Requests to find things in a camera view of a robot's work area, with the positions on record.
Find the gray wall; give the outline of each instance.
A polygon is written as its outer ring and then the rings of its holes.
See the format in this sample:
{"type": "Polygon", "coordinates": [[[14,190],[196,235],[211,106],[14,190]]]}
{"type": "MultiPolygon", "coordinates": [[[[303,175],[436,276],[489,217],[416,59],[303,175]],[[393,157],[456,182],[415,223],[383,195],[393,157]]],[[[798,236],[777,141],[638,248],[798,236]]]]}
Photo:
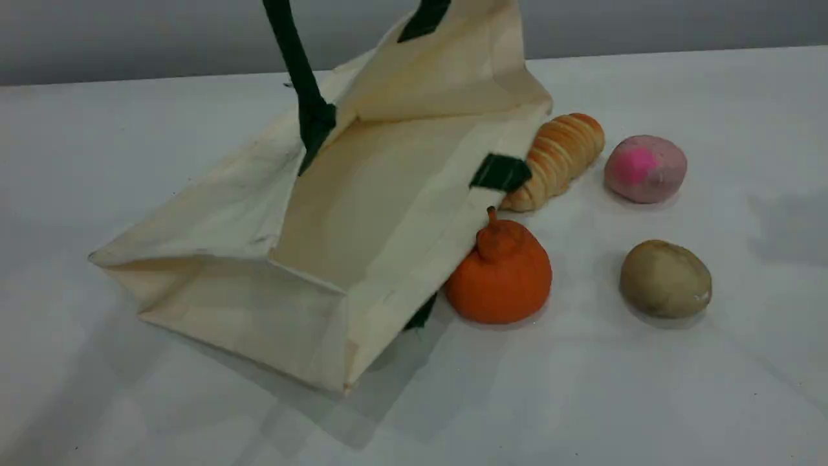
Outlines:
{"type": "MultiPolygon", "coordinates": [[[[311,62],[417,0],[293,0],[311,62]]],[[[522,0],[530,58],[828,43],[828,0],[522,0]]],[[[259,0],[0,0],[0,84],[283,70],[259,0]]]]}

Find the orange stem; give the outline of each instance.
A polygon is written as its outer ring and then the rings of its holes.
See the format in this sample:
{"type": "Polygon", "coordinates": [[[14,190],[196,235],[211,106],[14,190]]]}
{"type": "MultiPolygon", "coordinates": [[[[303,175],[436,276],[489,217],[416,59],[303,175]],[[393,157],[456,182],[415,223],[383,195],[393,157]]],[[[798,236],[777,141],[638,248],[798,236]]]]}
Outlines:
{"type": "Polygon", "coordinates": [[[486,209],[486,212],[489,214],[489,225],[491,226],[498,220],[498,209],[495,206],[489,206],[489,208],[486,209]]]}

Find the pink ball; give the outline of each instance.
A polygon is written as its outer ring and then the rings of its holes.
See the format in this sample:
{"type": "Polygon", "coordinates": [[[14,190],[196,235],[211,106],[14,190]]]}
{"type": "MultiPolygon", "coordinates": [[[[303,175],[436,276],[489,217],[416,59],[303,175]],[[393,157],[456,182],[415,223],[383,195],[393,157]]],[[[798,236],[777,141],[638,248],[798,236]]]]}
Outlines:
{"type": "Polygon", "coordinates": [[[604,183],[639,204],[676,194],[687,173],[687,157],[674,143],[656,136],[626,138],[604,166],[604,183]]]}

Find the canvas tote bag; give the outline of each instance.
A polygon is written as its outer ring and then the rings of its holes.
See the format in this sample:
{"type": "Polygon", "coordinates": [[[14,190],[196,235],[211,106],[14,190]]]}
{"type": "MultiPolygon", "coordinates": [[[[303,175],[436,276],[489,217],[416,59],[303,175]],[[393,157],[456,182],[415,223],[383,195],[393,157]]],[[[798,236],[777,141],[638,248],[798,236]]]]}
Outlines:
{"type": "Polygon", "coordinates": [[[551,97],[516,0],[423,0],[320,87],[265,5],[298,107],[90,260],[141,320],[348,391],[531,176],[551,97]]]}

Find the croissant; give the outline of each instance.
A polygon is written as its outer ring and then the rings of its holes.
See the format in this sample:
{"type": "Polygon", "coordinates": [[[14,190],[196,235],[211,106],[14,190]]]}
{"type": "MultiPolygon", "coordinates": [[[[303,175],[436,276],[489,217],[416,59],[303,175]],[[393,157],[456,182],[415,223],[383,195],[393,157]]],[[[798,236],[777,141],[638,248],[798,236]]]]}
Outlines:
{"type": "Polygon", "coordinates": [[[560,196],[604,150],[604,129],[585,114],[555,117],[537,130],[526,163],[532,178],[509,193],[501,209],[534,211],[560,196]]]}

